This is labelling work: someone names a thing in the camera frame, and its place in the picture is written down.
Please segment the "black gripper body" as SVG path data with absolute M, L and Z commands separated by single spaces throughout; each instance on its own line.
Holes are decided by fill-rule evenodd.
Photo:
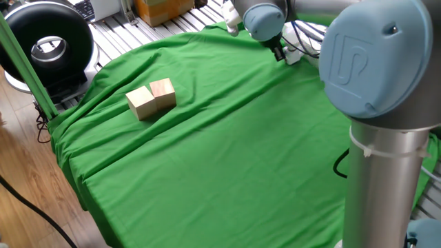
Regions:
M 281 39 L 282 39 L 282 34 L 277 34 L 276 36 L 272 37 L 271 39 L 269 39 L 267 41 L 261 41 L 260 44 L 263 47 L 269 48 L 269 49 L 276 49 L 276 48 L 282 49 L 283 46 L 280 42 Z

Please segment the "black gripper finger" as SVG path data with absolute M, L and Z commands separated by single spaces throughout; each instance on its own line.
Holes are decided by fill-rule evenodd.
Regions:
M 280 43 L 272 45 L 270 50 L 274 53 L 275 59 L 277 61 L 282 61 L 286 59 L 285 53 L 283 51 L 283 46 Z

